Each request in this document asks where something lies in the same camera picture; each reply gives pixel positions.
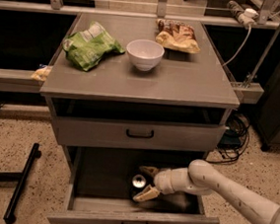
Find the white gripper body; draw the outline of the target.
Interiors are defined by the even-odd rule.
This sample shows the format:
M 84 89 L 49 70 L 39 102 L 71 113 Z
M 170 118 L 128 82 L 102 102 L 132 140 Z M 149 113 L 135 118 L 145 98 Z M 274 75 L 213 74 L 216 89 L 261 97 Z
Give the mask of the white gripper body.
M 153 179 L 156 189 L 162 194 L 172 194 L 174 192 L 193 191 L 193 183 L 188 174 L 187 168 L 161 170 Z

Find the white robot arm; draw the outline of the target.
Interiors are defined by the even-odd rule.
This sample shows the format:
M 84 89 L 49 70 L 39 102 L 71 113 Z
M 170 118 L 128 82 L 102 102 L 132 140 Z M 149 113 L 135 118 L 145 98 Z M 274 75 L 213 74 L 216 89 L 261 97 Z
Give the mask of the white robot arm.
M 160 194 L 187 192 L 203 195 L 215 191 L 249 223 L 280 224 L 280 204 L 223 176 L 204 160 L 197 159 L 187 167 L 176 169 L 142 166 L 140 171 L 150 176 L 154 184 L 135 195 L 135 202 L 154 199 Z

